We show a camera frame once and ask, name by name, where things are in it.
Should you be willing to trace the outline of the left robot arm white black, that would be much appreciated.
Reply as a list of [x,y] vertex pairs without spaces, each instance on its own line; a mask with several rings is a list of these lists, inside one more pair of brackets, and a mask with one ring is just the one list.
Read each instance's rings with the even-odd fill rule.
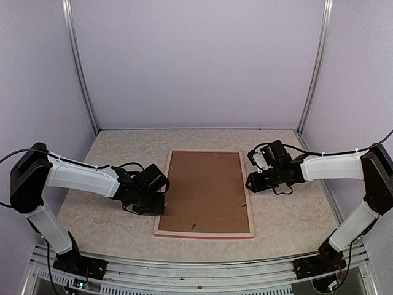
[[125,165],[92,165],[51,152],[41,142],[11,156],[17,154],[21,157],[10,171],[10,207],[25,216],[72,273],[82,272],[86,260],[48,205],[45,191],[98,195],[119,202],[124,211],[135,215],[164,213],[170,181],[155,164],[138,171],[128,171]]

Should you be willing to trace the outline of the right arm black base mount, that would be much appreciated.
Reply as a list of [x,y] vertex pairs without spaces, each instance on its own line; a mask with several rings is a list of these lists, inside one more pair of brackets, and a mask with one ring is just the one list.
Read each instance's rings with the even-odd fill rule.
[[347,266],[344,258],[326,260],[320,254],[298,258],[294,260],[293,267],[298,280],[323,275],[330,272],[336,272]]

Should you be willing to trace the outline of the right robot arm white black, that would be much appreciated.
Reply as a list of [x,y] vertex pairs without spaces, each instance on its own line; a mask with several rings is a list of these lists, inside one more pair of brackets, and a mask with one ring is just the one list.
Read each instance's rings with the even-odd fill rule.
[[354,184],[356,192],[365,194],[319,248],[314,268],[326,273],[337,264],[344,249],[392,209],[392,159],[381,143],[332,154],[302,151],[296,158],[287,148],[289,145],[276,140],[258,144],[248,152],[247,158],[257,168],[245,183],[251,192],[275,192],[282,184],[291,189],[297,183],[322,181],[330,191],[335,184]]

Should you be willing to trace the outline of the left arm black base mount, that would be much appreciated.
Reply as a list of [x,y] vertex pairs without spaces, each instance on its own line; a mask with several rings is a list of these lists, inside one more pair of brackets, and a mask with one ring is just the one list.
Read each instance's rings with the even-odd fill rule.
[[107,261],[83,256],[78,253],[65,253],[56,256],[53,267],[80,277],[103,280]]

